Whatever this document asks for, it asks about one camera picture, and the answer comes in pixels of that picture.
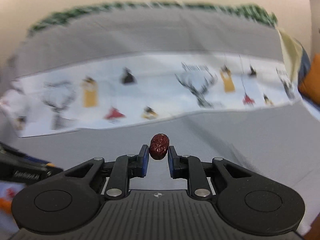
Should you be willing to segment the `small dark red jujube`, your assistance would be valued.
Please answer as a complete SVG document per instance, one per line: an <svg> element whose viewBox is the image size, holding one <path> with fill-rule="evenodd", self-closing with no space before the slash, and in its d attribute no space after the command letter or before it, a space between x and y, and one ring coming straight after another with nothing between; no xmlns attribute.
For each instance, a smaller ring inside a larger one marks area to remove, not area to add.
<svg viewBox="0 0 320 240"><path fill-rule="evenodd" d="M165 134L156 134L152 137L149 145L149 154L154 160L162 160L169 148L169 138Z"/></svg>

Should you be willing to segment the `bare orange in plate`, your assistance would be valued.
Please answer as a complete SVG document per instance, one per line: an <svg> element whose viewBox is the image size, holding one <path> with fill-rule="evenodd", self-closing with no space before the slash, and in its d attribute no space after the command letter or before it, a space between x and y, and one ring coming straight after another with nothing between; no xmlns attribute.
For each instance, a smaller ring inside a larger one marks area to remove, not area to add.
<svg viewBox="0 0 320 240"><path fill-rule="evenodd" d="M5 198L0 198L0 210L1 211L11 215L12 214L11 205L12 205L11 200L7 200Z"/></svg>

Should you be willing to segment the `blue round plate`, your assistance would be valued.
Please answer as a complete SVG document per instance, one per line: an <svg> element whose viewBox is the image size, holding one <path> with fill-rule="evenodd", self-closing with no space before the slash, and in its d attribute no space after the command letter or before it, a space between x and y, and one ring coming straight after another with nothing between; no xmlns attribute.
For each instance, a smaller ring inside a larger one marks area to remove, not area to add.
<svg viewBox="0 0 320 240"><path fill-rule="evenodd" d="M11 235L18 230L12 216L11 204L13 198L25 188L21 183L10 183L1 181L1 234Z"/></svg>

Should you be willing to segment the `grey patterned sofa cover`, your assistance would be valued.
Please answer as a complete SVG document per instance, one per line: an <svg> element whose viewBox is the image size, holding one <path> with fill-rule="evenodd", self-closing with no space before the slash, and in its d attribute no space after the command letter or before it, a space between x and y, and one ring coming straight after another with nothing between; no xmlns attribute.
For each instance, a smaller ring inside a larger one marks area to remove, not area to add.
<svg viewBox="0 0 320 240"><path fill-rule="evenodd" d="M1 70L1 142L67 169L135 153L156 133L296 190L319 215L319 108L284 65L276 19L237 9L105 4L34 24Z"/></svg>

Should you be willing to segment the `orange cushion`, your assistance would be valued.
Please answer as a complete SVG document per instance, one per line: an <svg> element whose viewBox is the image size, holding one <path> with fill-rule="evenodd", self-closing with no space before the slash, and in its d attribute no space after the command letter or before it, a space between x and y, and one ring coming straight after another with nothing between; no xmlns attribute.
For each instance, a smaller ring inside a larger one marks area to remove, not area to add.
<svg viewBox="0 0 320 240"><path fill-rule="evenodd" d="M298 86L299 92L313 103L320 103L320 55L315 54L309 72Z"/></svg>

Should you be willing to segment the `pale yellow cloth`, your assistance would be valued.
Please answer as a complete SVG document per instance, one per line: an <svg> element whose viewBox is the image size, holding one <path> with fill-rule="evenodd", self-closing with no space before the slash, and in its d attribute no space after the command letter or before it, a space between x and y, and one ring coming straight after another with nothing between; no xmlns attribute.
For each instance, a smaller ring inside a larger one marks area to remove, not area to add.
<svg viewBox="0 0 320 240"><path fill-rule="evenodd" d="M291 37L284 29L277 29L281 49L283 53L284 65L287 71L288 77L291 82L298 82L298 73L300 70L300 64L303 56L302 45L293 37Z"/></svg>

